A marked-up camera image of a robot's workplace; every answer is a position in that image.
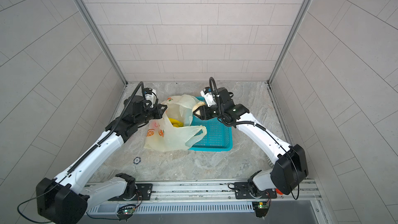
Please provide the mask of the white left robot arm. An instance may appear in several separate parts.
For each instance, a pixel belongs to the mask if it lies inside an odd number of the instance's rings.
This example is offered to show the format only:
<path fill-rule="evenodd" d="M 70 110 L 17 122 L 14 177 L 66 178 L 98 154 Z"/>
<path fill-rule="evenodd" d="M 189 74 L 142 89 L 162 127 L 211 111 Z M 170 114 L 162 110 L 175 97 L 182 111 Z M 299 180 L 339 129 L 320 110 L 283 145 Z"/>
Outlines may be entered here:
<path fill-rule="evenodd" d="M 53 179 L 44 178 L 36 186 L 37 212 L 56 224 L 76 224 L 87 210 L 112 198 L 136 198 L 135 178 L 119 173 L 112 179 L 87 188 L 98 168 L 149 121 L 161 119 L 167 106 L 156 97 L 131 96 L 121 115 L 114 119 L 98 140 L 71 166 Z"/>

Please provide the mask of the right green circuit board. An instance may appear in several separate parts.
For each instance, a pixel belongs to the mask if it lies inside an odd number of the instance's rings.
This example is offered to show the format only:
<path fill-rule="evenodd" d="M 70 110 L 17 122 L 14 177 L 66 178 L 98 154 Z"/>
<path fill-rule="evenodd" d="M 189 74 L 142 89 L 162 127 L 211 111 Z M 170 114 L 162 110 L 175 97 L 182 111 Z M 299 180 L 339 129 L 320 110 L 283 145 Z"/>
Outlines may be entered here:
<path fill-rule="evenodd" d="M 268 214 L 269 203 L 267 202 L 252 202 L 252 207 L 257 218 L 263 218 Z"/>

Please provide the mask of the yellow banana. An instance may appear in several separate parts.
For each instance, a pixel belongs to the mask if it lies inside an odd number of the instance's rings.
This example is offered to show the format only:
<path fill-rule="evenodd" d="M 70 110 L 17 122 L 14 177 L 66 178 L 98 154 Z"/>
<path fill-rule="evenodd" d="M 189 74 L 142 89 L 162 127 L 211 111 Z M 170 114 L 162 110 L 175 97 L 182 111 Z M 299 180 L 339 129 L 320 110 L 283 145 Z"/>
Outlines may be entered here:
<path fill-rule="evenodd" d="M 176 119 L 169 118 L 169 121 L 170 121 L 171 124 L 172 124 L 174 127 L 176 127 L 176 128 L 184 127 L 183 122 L 180 122 L 180 121 L 178 121 L 178 120 L 176 120 Z"/>

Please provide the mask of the green circuit board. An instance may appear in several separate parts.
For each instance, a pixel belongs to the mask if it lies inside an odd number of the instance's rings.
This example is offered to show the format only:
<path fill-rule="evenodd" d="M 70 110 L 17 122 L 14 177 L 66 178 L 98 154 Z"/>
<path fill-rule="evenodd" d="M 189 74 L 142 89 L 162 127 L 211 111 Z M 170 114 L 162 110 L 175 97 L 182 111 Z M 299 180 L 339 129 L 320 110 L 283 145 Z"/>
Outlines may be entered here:
<path fill-rule="evenodd" d="M 136 210 L 135 204 L 124 205 L 117 210 L 117 217 L 121 220 L 122 219 L 127 220 L 133 216 L 135 210 Z"/>
<path fill-rule="evenodd" d="M 252 207 L 257 218 L 263 218 L 268 214 L 269 203 L 267 202 L 252 202 Z"/>

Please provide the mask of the beige bread roll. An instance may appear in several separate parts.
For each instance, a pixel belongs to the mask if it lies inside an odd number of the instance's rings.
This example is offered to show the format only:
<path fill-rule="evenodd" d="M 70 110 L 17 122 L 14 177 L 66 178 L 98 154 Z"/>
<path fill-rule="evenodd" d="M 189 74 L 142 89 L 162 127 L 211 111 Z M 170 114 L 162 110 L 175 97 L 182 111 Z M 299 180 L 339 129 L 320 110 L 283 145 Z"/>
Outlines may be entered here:
<path fill-rule="evenodd" d="M 201 116 L 201 109 L 202 109 L 202 106 L 196 107 L 196 108 L 193 110 L 193 114 L 194 114 L 194 115 Z"/>

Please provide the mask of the red emergency stop button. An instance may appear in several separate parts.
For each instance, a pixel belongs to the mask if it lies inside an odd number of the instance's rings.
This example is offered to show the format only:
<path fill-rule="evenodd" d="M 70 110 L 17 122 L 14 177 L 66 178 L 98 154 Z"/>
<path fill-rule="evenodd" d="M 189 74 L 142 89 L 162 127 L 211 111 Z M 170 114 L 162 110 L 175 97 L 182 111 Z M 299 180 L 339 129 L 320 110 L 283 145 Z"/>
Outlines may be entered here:
<path fill-rule="evenodd" d="M 276 190 L 277 194 L 283 195 L 283 193 L 279 189 L 275 189 L 275 190 Z"/>

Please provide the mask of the cream printed plastic bag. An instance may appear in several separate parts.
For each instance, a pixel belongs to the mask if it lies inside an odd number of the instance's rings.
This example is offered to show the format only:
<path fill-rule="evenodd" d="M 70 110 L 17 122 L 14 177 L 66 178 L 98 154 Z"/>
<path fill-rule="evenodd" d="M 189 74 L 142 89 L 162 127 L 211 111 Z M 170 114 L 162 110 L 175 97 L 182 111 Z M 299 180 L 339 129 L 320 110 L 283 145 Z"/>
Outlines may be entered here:
<path fill-rule="evenodd" d="M 146 149 L 160 152 L 188 150 L 207 134 L 206 127 L 191 125 L 194 108 L 203 105 L 196 97 L 187 94 L 171 96 L 162 104 L 167 105 L 167 110 L 162 119 L 149 124 Z M 184 127 L 174 127 L 169 118 L 183 122 Z"/>

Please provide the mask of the aluminium corner post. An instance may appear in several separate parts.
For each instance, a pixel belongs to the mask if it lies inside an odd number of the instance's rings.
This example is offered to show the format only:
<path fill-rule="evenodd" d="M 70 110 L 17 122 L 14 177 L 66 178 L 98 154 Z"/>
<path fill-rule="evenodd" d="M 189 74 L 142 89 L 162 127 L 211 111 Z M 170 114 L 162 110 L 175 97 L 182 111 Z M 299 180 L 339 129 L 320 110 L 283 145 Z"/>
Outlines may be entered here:
<path fill-rule="evenodd" d="M 288 37 L 287 37 L 287 39 L 286 39 L 286 41 L 285 41 L 285 43 L 283 45 L 283 48 L 282 48 L 281 53 L 280 53 L 280 55 L 278 57 L 278 60 L 277 60 L 277 62 L 275 64 L 275 67 L 274 67 L 274 69 L 273 69 L 273 71 L 271 73 L 271 76 L 270 76 L 270 78 L 269 78 L 269 80 L 267 82 L 269 85 L 271 85 L 274 82 L 274 80 L 276 79 L 277 73 L 278 73 L 278 71 L 280 70 L 280 68 L 282 66 L 282 63 L 283 63 L 283 61 L 284 61 L 284 59 L 285 59 L 285 57 L 286 57 L 286 55 L 287 55 L 287 53 L 289 51 L 289 48 L 290 48 L 292 42 L 294 41 L 294 38 L 295 38 L 299 28 L 300 28 L 301 23 L 304 20 L 304 17 L 305 17 L 305 15 L 306 15 L 306 13 L 307 13 L 310 5 L 311 5 L 311 2 L 312 2 L 312 0 L 303 0 L 303 3 L 301 4 L 301 7 L 299 8 L 297 16 L 296 16 L 296 18 L 294 20 L 294 23 L 293 23 L 292 28 L 291 28 L 291 30 L 289 32 L 289 35 L 288 35 Z"/>
<path fill-rule="evenodd" d="M 105 42 L 105 39 L 103 35 L 101 34 L 98 26 L 95 24 L 92 16 L 90 15 L 88 8 L 86 7 L 85 3 L 83 0 L 73 0 L 75 5 L 77 6 L 78 10 L 80 11 L 84 21 L 88 25 L 89 29 L 91 30 L 95 40 L 99 44 L 100 48 L 102 49 L 103 53 L 107 57 L 107 59 L 110 61 L 112 64 L 113 68 L 117 72 L 118 76 L 120 77 L 121 81 L 123 84 L 126 86 L 127 85 L 127 80 L 124 77 L 120 67 L 118 66 L 111 50 L 109 49 L 108 45 Z"/>

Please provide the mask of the teal plastic basket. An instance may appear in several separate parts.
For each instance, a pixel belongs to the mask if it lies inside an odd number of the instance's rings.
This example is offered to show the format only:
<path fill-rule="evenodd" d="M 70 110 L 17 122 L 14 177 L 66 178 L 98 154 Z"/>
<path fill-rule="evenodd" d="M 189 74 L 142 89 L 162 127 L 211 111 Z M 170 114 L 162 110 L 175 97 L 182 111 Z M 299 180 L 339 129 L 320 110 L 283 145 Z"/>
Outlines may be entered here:
<path fill-rule="evenodd" d="M 201 120 L 193 116 L 191 125 L 206 127 L 207 134 L 199 142 L 195 143 L 190 150 L 222 152 L 230 151 L 233 148 L 231 128 L 224 126 L 217 119 Z"/>

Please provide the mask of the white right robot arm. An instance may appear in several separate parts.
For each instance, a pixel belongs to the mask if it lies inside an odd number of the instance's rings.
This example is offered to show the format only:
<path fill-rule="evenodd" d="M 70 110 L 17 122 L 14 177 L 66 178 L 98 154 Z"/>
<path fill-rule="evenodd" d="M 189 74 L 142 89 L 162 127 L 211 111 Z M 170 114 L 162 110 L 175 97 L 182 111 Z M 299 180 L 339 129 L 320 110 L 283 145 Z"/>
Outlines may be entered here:
<path fill-rule="evenodd" d="M 289 195 L 308 176 L 304 149 L 281 140 L 254 117 L 242 104 L 235 104 L 233 93 L 225 88 L 219 90 L 206 87 L 201 91 L 203 106 L 193 110 L 201 120 L 217 119 L 227 127 L 237 128 L 254 141 L 270 159 L 273 168 L 259 171 L 249 180 L 251 194 L 268 189 L 277 189 Z"/>

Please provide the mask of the left green circuit board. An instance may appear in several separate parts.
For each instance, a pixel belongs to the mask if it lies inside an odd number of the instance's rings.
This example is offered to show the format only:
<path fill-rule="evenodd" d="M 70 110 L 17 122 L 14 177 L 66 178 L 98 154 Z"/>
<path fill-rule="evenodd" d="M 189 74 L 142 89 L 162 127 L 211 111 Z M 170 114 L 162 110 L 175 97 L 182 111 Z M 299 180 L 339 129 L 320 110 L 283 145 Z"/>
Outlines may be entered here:
<path fill-rule="evenodd" d="M 124 205 L 117 210 L 117 217 L 121 220 L 122 219 L 127 220 L 133 216 L 135 210 L 136 210 L 135 204 Z"/>

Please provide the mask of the aluminium corner post left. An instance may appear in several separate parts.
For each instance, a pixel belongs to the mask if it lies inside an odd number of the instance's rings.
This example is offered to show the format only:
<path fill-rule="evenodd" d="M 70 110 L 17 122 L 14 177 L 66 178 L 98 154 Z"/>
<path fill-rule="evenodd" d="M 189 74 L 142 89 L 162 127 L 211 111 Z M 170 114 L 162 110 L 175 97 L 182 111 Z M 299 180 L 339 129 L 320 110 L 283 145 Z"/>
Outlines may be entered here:
<path fill-rule="evenodd" d="M 113 68 L 117 72 L 118 76 L 120 77 L 121 81 L 123 84 L 126 86 L 127 85 L 127 80 L 124 77 L 120 67 L 118 66 L 111 50 L 109 49 L 108 45 L 105 42 L 105 39 L 103 35 L 101 34 L 98 26 L 95 24 L 92 16 L 90 15 L 88 8 L 86 7 L 85 3 L 83 0 L 73 0 L 75 5 L 77 6 L 78 10 L 80 11 L 84 21 L 88 25 L 89 29 L 91 30 L 95 40 L 99 44 L 100 48 L 102 49 L 103 53 L 107 57 L 107 59 L 110 61 L 112 64 Z"/>

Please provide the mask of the aluminium corner post right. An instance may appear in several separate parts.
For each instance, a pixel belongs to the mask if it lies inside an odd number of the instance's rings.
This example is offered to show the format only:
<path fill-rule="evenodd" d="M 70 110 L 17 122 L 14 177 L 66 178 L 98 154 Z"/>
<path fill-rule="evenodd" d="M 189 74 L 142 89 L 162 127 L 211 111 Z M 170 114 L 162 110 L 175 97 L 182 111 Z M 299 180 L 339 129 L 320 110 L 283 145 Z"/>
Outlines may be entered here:
<path fill-rule="evenodd" d="M 303 3 L 301 4 L 301 7 L 299 8 L 297 16 L 296 16 L 296 18 L 294 20 L 294 23 L 293 23 L 292 28 L 291 28 L 291 30 L 289 32 L 289 35 L 288 35 L 288 37 L 287 37 L 287 39 L 286 39 L 286 41 L 285 41 L 285 43 L 283 45 L 283 48 L 282 48 L 281 53 L 280 53 L 280 55 L 278 57 L 278 60 L 277 60 L 277 62 L 275 64 L 275 67 L 274 67 L 274 69 L 273 69 L 273 71 L 271 73 L 271 76 L 270 76 L 270 78 L 269 78 L 269 80 L 267 82 L 269 85 L 271 85 L 274 82 L 274 80 L 276 79 L 277 73 L 278 73 L 278 71 L 280 70 L 280 68 L 282 66 L 282 63 L 283 63 L 283 61 L 284 61 L 284 59 L 285 59 L 285 57 L 286 57 L 286 55 L 287 55 L 287 53 L 289 51 L 289 48 L 290 48 L 292 42 L 294 41 L 294 38 L 295 38 L 299 28 L 300 28 L 301 23 L 304 20 L 304 17 L 305 17 L 305 15 L 306 15 L 306 13 L 307 13 L 310 5 L 311 5 L 311 2 L 312 2 L 312 0 L 303 0 Z"/>

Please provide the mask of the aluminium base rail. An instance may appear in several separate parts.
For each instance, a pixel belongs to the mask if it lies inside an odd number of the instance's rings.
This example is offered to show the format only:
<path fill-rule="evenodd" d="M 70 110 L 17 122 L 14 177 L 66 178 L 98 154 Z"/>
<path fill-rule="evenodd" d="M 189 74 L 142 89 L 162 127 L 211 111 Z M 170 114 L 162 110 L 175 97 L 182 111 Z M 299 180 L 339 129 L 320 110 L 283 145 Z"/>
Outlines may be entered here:
<path fill-rule="evenodd" d="M 319 207 L 321 195 L 312 179 L 300 183 L 289 195 L 279 195 L 268 189 L 253 196 L 248 183 L 243 180 L 153 181 L 138 184 L 140 198 L 133 200 L 111 199 L 87 210 L 89 217 L 115 218 L 117 210 L 135 204 L 139 214 L 201 214 L 201 213 L 254 213 L 252 202 L 267 202 L 269 208 L 278 202 L 308 201 Z"/>

